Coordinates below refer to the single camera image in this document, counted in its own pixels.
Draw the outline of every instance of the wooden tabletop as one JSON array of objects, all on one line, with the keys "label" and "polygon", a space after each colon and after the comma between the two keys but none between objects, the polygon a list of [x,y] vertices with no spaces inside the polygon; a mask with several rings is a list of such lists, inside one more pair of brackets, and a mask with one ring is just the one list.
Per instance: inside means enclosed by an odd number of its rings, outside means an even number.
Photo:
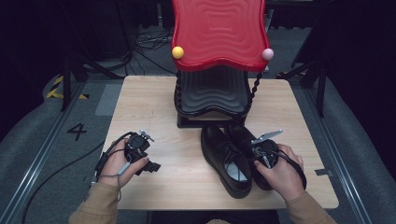
[{"label": "wooden tabletop", "polygon": [[[147,149],[158,172],[135,175],[122,188],[119,209],[215,210],[285,208],[275,191],[259,189],[253,181],[246,198],[231,197],[219,176],[203,157],[201,129],[179,129],[173,103],[175,77],[127,77],[111,121],[104,150],[128,132],[145,130],[155,142]],[[306,190],[324,208],[335,208],[338,200],[327,175],[316,175],[323,163],[289,82],[262,79],[247,115],[246,127],[255,135],[283,129],[272,138],[289,145],[304,159]]]}]

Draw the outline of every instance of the dark background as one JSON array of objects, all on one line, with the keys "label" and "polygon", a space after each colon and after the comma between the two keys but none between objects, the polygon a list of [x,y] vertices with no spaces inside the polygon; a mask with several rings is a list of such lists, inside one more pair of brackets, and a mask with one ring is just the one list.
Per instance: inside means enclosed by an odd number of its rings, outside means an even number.
[{"label": "dark background", "polygon": [[[93,61],[119,58],[133,47],[139,24],[158,25],[156,5],[131,1],[59,3],[0,3],[0,140],[42,104],[43,88],[59,73],[66,49]],[[335,1],[331,6],[339,9],[277,9],[272,26],[314,27],[295,62],[316,60],[327,50],[329,79],[396,178],[395,7],[390,1],[352,0]],[[162,12],[163,26],[171,27],[174,18],[169,1]]]}]

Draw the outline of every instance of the wavy ridged surface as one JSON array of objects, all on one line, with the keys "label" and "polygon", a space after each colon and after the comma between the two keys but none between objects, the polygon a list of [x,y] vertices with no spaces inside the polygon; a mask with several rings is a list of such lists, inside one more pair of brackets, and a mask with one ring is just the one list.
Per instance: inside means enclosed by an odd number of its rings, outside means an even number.
[{"label": "wavy ridged surface", "polygon": [[247,112],[248,79],[244,72],[228,66],[216,66],[199,72],[181,73],[181,109],[199,115],[209,110],[226,114]]},{"label": "wavy ridged surface", "polygon": [[230,65],[262,71],[269,48],[263,25],[264,0],[174,0],[176,28],[172,47],[184,49],[174,59],[183,71]]}]

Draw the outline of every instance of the hand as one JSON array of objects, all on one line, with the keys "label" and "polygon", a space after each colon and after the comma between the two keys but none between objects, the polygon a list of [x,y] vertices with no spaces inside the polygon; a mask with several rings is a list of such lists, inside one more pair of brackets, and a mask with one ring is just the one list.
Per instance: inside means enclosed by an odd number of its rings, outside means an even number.
[{"label": "hand", "polygon": [[[128,142],[128,140],[129,139],[122,139],[116,146],[114,146],[111,149],[109,153],[112,153],[119,149],[124,149],[125,144]],[[123,150],[117,151],[108,158],[105,167],[102,170],[101,173],[102,176],[99,176],[98,183],[108,184],[122,188],[131,180],[132,176],[137,171],[142,169],[148,163],[148,160],[149,158],[142,158],[139,161],[132,163],[122,175],[117,177],[117,173],[122,168],[122,166],[124,166],[125,163],[127,162],[124,156],[124,151]]]},{"label": "hand", "polygon": [[[291,147],[277,144],[279,150],[282,150],[292,160],[300,164],[304,169],[303,158],[297,156],[291,150]],[[259,161],[254,161],[257,170],[265,177],[271,187],[278,192],[286,202],[296,199],[305,193],[303,181],[295,169],[283,158],[279,157],[274,168],[268,169]]]}]

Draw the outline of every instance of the ball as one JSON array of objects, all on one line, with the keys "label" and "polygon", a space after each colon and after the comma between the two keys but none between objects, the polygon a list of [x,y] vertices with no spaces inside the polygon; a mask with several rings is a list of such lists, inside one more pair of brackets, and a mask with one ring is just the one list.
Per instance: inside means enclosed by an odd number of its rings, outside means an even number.
[{"label": "ball", "polygon": [[172,49],[172,56],[176,59],[181,59],[184,55],[184,49],[182,47],[174,47]]},{"label": "ball", "polygon": [[262,58],[265,61],[270,61],[274,57],[274,51],[272,49],[265,49],[262,51]]}]

